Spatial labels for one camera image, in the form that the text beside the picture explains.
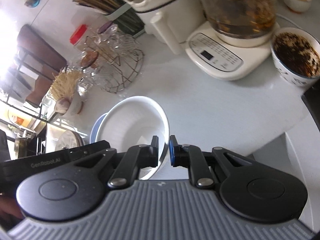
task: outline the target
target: sunlight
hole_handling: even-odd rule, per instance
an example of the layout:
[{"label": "sunlight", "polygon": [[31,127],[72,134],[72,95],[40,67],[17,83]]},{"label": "sunlight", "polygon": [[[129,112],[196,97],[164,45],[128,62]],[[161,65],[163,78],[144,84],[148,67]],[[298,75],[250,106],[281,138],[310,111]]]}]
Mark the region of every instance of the sunlight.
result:
[{"label": "sunlight", "polygon": [[13,62],[13,57],[17,52],[17,36],[15,23],[0,10],[0,75]]}]

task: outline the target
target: wire basket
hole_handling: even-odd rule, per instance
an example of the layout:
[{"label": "wire basket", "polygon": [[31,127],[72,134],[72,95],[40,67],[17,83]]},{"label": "wire basket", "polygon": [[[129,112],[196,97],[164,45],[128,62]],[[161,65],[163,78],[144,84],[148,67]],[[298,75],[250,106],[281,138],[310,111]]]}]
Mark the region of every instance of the wire basket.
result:
[{"label": "wire basket", "polygon": [[73,64],[85,73],[80,87],[96,85],[104,91],[117,93],[134,81],[141,70],[144,54],[137,49],[131,35],[121,37],[121,43],[117,44],[99,42],[98,36],[86,38],[87,49]]}]

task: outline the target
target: dish rack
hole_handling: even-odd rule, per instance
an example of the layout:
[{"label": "dish rack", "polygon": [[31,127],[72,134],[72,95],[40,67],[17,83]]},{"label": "dish rack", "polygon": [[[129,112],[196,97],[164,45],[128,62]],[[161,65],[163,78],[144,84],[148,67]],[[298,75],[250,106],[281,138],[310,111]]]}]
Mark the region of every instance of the dish rack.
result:
[{"label": "dish rack", "polygon": [[90,62],[91,66],[97,63],[97,67],[85,78],[102,90],[116,94],[127,88],[139,74],[144,58],[142,50],[134,48],[116,51],[107,44],[96,44],[91,37],[86,38],[86,44],[91,51],[97,52],[94,61]]}]

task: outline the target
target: glass jar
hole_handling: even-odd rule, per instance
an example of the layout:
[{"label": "glass jar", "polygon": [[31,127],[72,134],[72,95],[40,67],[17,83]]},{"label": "glass jar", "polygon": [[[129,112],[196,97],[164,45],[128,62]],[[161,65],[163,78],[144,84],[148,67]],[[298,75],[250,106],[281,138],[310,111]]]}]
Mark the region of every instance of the glass jar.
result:
[{"label": "glass jar", "polygon": [[201,0],[207,19],[220,34],[252,39],[272,32],[276,0]]},{"label": "glass jar", "polygon": [[92,36],[94,36],[94,33],[88,28],[87,25],[82,24],[71,35],[69,41],[79,51],[85,51],[87,48],[87,37]]},{"label": "glass jar", "polygon": [[104,87],[109,84],[108,80],[113,75],[110,62],[109,58],[103,57],[99,52],[87,49],[77,55],[69,67],[80,70],[84,74],[79,84],[84,90],[88,90],[93,85]]},{"label": "glass jar", "polygon": [[98,19],[99,21],[90,26],[91,31],[97,37],[95,41],[97,45],[108,47],[119,55],[132,53],[135,49],[139,49],[135,39],[130,34],[124,34],[117,24],[108,21],[101,25],[102,20],[100,17]]}]

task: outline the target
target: kitchen counter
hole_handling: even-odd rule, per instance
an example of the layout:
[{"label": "kitchen counter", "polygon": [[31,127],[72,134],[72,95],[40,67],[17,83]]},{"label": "kitchen counter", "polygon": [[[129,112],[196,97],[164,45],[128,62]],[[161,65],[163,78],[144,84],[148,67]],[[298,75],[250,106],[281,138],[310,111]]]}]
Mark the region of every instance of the kitchen counter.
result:
[{"label": "kitchen counter", "polygon": [[[278,11],[317,38],[318,5],[320,0],[314,0],[308,12],[298,15],[280,0]],[[292,26],[283,20],[279,23]],[[304,90],[280,78],[271,56],[245,78],[226,82],[202,72],[185,53],[172,54],[154,36],[144,34],[138,41],[145,53],[140,75],[120,95],[93,88],[74,120],[79,131],[89,136],[100,115],[126,97],[143,95],[162,106],[170,134],[176,135],[179,143],[197,145],[204,151],[221,146],[249,155],[308,114],[300,98]]]}]

